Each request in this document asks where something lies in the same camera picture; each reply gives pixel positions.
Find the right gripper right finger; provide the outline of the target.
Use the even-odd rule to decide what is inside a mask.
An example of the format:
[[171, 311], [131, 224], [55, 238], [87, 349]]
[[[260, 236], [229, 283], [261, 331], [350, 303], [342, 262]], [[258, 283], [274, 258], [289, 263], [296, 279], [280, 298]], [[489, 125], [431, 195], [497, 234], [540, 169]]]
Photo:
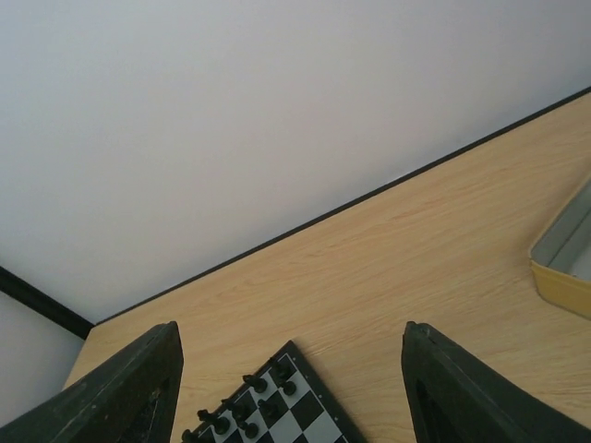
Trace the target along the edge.
[[427, 323], [404, 329], [401, 366], [418, 442], [588, 442], [590, 429], [514, 385]]

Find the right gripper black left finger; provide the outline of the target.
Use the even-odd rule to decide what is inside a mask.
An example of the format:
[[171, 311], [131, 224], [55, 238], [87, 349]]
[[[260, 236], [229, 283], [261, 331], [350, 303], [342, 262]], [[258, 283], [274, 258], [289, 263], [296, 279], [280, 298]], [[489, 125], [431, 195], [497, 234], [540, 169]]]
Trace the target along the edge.
[[184, 357], [158, 324], [49, 401], [1, 427], [3, 442], [169, 442]]

